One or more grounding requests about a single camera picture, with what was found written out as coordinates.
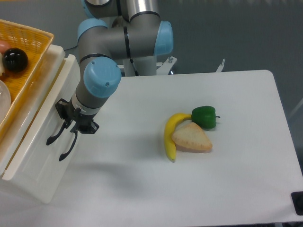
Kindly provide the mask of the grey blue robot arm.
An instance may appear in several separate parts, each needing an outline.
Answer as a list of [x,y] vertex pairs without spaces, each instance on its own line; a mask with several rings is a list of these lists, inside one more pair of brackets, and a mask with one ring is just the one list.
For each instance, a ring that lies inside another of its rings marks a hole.
[[171,53],[173,32],[156,0],[84,0],[82,6],[89,17],[78,27],[80,82],[55,107],[62,129],[93,134],[95,115],[121,80],[116,61]]

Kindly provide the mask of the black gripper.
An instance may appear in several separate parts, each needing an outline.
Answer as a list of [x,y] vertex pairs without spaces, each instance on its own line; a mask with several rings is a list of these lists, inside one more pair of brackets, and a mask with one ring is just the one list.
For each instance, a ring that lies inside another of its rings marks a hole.
[[99,129],[99,125],[94,122],[94,114],[84,114],[81,112],[79,107],[74,107],[72,101],[67,102],[64,99],[60,99],[56,104],[55,108],[61,119],[64,120],[63,127],[68,128],[72,121],[75,121],[75,125],[72,127],[70,132],[81,133],[81,134],[95,134]]

